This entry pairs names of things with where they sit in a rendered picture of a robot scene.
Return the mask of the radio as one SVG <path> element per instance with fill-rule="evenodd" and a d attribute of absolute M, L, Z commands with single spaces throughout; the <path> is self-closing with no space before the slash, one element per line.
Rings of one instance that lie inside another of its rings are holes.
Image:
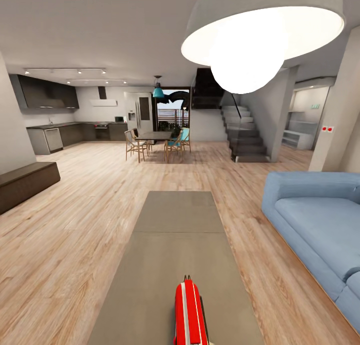
<path fill-rule="evenodd" d="M 192 279 L 181 283 L 175 292 L 174 345 L 209 345 L 202 296 Z"/>

